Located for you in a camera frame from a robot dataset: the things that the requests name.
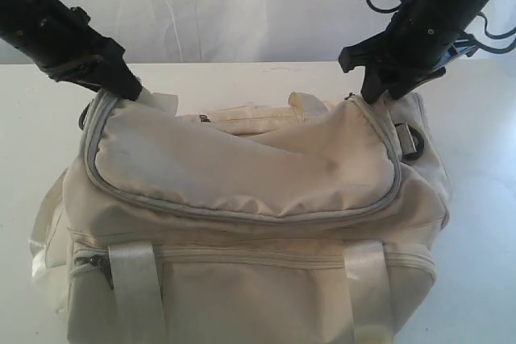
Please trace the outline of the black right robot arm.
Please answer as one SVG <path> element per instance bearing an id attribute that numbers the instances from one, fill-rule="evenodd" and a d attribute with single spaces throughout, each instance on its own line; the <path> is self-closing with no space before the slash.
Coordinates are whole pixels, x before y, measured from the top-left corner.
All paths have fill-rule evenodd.
<path id="1" fill-rule="evenodd" d="M 361 96 L 369 104 L 388 93 L 397 100 L 420 85 L 442 77 L 448 63 L 477 50 L 502 55 L 515 49 L 483 44 L 466 32 L 489 0 L 399 0 L 371 10 L 392 18 L 386 29 L 358 44 L 343 48 L 339 65 L 345 73 L 364 68 Z"/>

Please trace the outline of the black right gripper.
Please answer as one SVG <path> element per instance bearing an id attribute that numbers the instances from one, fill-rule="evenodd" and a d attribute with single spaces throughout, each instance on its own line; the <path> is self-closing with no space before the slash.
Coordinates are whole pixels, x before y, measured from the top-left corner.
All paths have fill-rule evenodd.
<path id="1" fill-rule="evenodd" d="M 360 94 L 366 102 L 376 102 L 386 90 L 400 99 L 462 55 L 456 41 L 463 30 L 464 19 L 453 13 L 396 14 L 385 31 L 343 48 L 339 65 L 346 73 L 364 68 Z"/>

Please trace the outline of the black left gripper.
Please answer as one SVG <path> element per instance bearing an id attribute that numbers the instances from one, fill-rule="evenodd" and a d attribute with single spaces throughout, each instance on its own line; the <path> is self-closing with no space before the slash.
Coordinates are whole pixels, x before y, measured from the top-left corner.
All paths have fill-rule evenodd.
<path id="1" fill-rule="evenodd" d="M 80 7 L 58 0 L 1 0 L 1 39 L 54 81 L 101 86 L 130 101 L 142 92 L 122 46 L 96 32 Z"/>

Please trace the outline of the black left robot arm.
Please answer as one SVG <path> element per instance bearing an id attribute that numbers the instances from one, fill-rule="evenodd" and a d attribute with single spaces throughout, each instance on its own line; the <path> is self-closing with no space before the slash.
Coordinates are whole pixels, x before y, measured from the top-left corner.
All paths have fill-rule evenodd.
<path id="1" fill-rule="evenodd" d="M 136 100 L 143 87 L 124 48 L 95 31 L 80 7 L 60 0 L 1 0 L 1 38 L 54 81 Z"/>

